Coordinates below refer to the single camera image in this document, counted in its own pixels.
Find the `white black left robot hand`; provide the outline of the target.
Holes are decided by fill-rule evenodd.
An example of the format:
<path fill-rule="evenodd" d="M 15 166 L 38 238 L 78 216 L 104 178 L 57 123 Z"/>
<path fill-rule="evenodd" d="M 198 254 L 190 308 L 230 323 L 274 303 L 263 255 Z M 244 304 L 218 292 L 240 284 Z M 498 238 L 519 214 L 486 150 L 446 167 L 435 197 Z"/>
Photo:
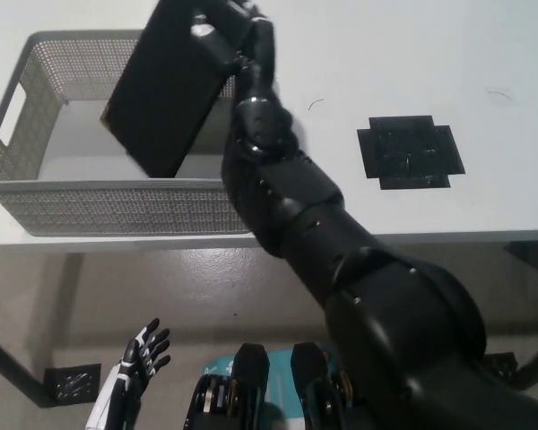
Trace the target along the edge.
<path fill-rule="evenodd" d="M 111 368 L 85 425 L 92 429 L 133 429 L 150 380 L 170 362 L 169 329 L 155 318 L 126 344 Z"/>

